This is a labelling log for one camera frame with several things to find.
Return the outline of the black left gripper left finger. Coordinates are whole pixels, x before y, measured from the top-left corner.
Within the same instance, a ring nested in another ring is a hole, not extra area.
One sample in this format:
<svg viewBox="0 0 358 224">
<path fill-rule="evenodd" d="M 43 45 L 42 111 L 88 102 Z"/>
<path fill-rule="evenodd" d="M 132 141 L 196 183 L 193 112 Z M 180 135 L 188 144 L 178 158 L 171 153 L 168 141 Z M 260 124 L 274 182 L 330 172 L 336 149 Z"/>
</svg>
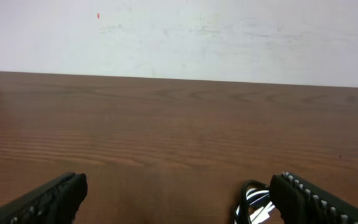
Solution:
<svg viewBox="0 0 358 224">
<path fill-rule="evenodd" d="M 85 174 L 67 172 L 0 207 L 0 224 L 72 224 L 88 193 Z"/>
</svg>

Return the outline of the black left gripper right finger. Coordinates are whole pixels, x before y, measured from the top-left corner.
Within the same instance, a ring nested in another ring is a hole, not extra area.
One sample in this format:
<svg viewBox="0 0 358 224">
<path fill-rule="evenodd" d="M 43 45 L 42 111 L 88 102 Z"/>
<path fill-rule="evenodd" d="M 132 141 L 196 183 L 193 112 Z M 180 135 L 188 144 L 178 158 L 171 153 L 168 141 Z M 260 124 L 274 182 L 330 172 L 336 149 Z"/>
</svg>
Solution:
<svg viewBox="0 0 358 224">
<path fill-rule="evenodd" d="M 358 224 L 358 208 L 291 172 L 272 176 L 270 199 L 285 224 Z"/>
</svg>

